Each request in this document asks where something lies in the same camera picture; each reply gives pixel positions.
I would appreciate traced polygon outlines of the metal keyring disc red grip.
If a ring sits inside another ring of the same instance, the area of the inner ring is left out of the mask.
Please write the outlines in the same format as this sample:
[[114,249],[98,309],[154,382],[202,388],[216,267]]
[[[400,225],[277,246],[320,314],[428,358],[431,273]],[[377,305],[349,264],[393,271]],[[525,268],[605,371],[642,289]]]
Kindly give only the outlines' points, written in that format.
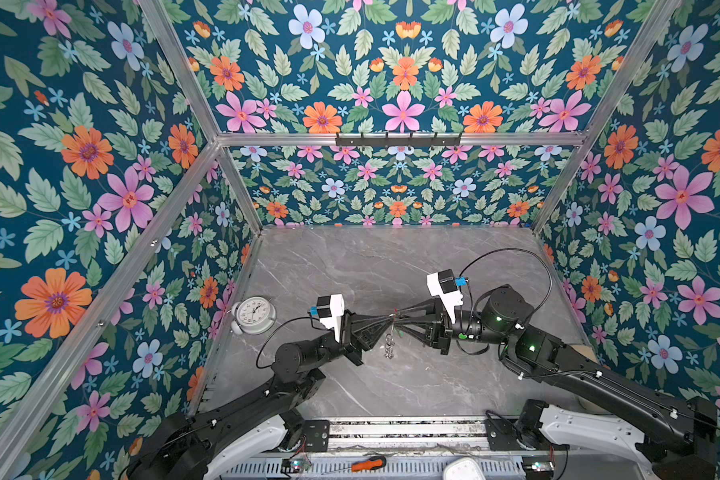
[[395,347],[395,340],[394,340],[394,334],[395,334],[395,324],[398,319],[398,311],[393,311],[390,315],[390,322],[389,322],[389,328],[386,331],[385,334],[385,340],[384,340],[384,357],[387,360],[392,360],[394,358],[394,347]]

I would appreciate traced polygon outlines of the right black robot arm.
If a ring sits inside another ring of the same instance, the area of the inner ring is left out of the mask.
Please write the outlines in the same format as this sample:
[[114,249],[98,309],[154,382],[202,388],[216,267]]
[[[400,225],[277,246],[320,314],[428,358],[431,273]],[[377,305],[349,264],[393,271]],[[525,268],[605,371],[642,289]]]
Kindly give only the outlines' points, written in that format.
[[436,297],[393,319],[397,328],[442,353],[454,340],[494,345],[499,361],[519,379],[565,390],[601,410],[569,411],[530,399],[515,421],[504,423],[520,445],[589,448],[632,460],[659,479],[715,477],[719,429],[710,401],[677,399],[604,368],[532,326],[533,307],[509,285],[476,303],[479,313]]

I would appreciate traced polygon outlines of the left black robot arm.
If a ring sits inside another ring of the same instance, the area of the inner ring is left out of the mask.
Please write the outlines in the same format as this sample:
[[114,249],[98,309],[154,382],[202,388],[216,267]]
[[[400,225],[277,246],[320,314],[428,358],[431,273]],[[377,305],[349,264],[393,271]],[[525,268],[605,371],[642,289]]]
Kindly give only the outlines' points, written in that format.
[[267,366],[270,379],[219,407],[193,416],[178,412],[163,420],[142,450],[120,474],[122,479],[214,479],[232,464],[231,449],[242,448],[245,436],[262,433],[273,420],[277,438],[264,443],[277,447],[290,426],[301,420],[295,408],[314,396],[325,375],[320,368],[345,357],[362,364],[362,353],[373,348],[394,317],[340,316],[342,332],[325,330],[318,337],[286,342]]

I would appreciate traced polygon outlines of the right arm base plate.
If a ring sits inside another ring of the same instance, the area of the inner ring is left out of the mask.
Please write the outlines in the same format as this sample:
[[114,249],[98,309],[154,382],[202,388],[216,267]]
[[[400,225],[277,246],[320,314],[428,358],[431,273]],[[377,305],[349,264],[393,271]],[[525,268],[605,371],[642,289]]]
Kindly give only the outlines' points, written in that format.
[[490,410],[485,412],[486,438],[492,451],[533,451],[536,445],[527,443],[515,424]]

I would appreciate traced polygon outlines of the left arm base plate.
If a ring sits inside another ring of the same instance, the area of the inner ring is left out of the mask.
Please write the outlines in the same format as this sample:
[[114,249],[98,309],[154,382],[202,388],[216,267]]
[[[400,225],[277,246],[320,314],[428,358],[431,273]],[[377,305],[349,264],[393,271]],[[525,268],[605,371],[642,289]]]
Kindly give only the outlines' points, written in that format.
[[289,431],[287,450],[323,453],[328,451],[331,433],[329,420],[306,420]]

